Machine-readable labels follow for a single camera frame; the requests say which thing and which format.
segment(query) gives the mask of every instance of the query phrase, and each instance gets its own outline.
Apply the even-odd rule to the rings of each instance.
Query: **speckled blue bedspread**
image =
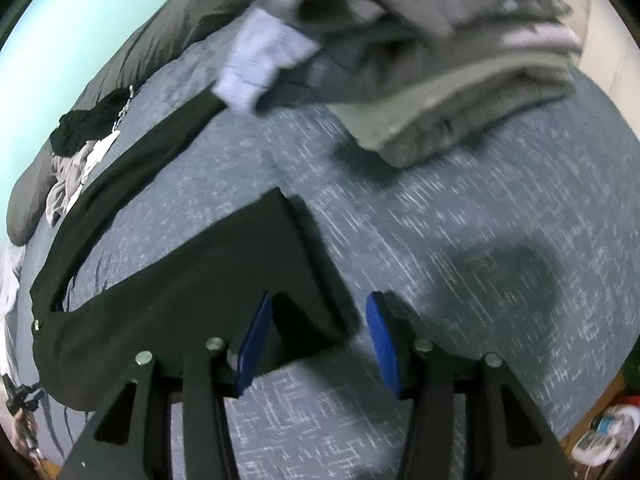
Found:
[[[210,84],[237,23],[190,47],[133,100],[111,161]],[[116,216],[65,306],[157,261],[273,186],[301,198],[354,304],[389,290],[449,351],[503,355],[558,436],[591,407],[640,332],[640,144],[585,76],[574,96],[528,110],[406,171],[361,150],[324,106],[263,118],[222,112]],[[29,243],[12,319],[20,378],[37,380],[28,290],[55,230]],[[410,406],[383,387],[369,335],[258,378],[227,404],[245,479],[391,479]],[[174,409],[176,478],[183,471]],[[38,412],[61,462],[86,415]],[[456,437],[454,473],[462,467]]]

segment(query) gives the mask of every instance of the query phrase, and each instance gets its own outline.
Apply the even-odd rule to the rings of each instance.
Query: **blue gripper pad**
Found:
[[[407,389],[413,386],[410,380],[413,340],[403,334],[399,320],[391,314],[381,292],[369,294],[366,316],[382,380],[398,399],[404,399]]]
[[[255,370],[258,366],[258,360],[264,342],[267,339],[267,332],[273,314],[273,305],[271,304],[271,296],[265,294],[262,297],[260,306],[255,311],[255,316],[251,321],[246,338],[242,342],[240,351],[238,352],[238,368],[236,372],[236,390],[238,395],[242,395],[254,380]]]

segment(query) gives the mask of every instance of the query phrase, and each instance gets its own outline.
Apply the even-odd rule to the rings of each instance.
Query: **wooden floor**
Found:
[[[622,373],[619,372],[616,375],[616,378],[613,379],[613,382],[598,399],[598,402],[596,402],[594,407],[589,410],[589,412],[578,423],[574,430],[560,441],[560,445],[562,446],[562,449],[564,449],[564,453],[569,459],[571,458],[571,450],[578,443],[578,440],[580,440],[580,438],[587,432],[593,418],[599,413],[603,412],[603,410],[613,402],[613,399],[617,396],[617,394],[621,393],[622,390],[624,390],[624,387],[625,380],[622,377]],[[600,475],[602,468],[591,468],[587,475],[587,467],[576,463],[574,471],[577,473],[577,480],[596,480]]]

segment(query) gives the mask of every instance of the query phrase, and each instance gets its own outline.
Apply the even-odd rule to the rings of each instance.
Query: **metal screw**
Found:
[[[136,362],[142,366],[147,365],[151,362],[151,359],[154,358],[154,355],[149,350],[143,350],[138,355],[136,355]]]
[[[207,350],[220,350],[224,345],[225,340],[221,337],[211,337],[207,339],[207,342],[204,344]]]
[[[433,343],[428,339],[416,339],[414,341],[414,348],[421,354],[426,354],[433,350]]]
[[[502,366],[502,358],[498,354],[485,355],[484,362],[491,368],[500,368]]]

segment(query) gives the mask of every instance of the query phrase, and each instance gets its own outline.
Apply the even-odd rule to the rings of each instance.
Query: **black garment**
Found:
[[[190,345],[234,329],[262,294],[274,294],[274,320],[262,370],[342,337],[289,205],[279,190],[201,232],[164,259],[62,312],[66,284],[108,222],[224,107],[208,89],[120,156],[80,196],[31,288],[33,355],[40,383],[62,404],[91,411],[137,352],[149,350],[179,376]]]
[[[33,465],[21,456],[0,428],[0,478],[11,480],[40,480]]]
[[[101,140],[127,103],[129,91],[115,89],[91,110],[72,110],[60,117],[60,125],[49,136],[53,153],[74,156],[88,140]]]

